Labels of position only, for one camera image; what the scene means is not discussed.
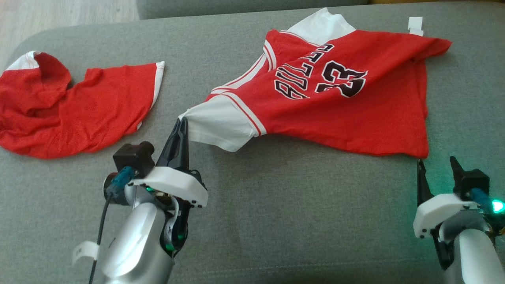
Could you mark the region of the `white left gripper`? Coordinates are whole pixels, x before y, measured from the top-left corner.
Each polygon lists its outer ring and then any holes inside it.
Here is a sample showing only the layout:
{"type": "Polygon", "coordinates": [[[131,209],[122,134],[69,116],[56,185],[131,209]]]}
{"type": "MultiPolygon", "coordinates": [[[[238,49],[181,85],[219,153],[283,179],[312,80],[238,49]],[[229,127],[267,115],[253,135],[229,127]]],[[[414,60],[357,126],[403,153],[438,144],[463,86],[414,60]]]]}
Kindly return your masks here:
{"type": "Polygon", "coordinates": [[[188,142],[188,120],[183,117],[175,122],[159,155],[157,167],[145,178],[128,183],[128,198],[134,208],[148,202],[166,214],[160,238],[162,247],[172,258],[187,240],[191,209],[206,207],[209,199],[209,193],[200,181],[200,173],[189,171],[188,142]]]}

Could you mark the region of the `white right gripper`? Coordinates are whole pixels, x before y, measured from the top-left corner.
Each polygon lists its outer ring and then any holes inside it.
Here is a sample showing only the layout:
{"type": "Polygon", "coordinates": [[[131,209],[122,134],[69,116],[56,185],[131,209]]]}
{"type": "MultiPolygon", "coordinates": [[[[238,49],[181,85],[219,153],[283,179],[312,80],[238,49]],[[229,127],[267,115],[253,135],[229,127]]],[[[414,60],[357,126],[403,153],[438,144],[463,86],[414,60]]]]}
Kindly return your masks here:
{"type": "MultiPolygon", "coordinates": [[[[449,162],[453,172],[455,194],[466,194],[462,181],[465,170],[454,156],[449,162]]],[[[455,194],[431,193],[422,159],[417,162],[417,211],[413,221],[415,237],[433,239],[438,261],[447,270],[454,261],[453,242],[464,230],[479,228],[479,210],[472,201],[462,201],[455,194]]]]}

